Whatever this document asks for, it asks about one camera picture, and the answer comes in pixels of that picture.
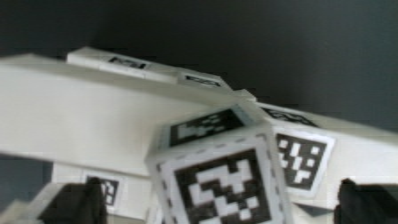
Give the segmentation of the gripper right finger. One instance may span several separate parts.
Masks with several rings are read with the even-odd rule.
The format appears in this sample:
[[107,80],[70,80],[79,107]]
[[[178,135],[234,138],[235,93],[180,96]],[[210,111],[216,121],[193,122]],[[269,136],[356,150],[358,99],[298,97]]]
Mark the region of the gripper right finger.
[[342,181],[335,224],[398,224],[398,184]]

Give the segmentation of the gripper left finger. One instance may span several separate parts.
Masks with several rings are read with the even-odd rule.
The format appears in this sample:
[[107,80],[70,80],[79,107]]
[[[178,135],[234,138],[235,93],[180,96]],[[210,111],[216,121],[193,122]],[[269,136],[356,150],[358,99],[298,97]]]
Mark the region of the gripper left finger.
[[109,224],[102,181],[70,183],[40,213],[43,224]]

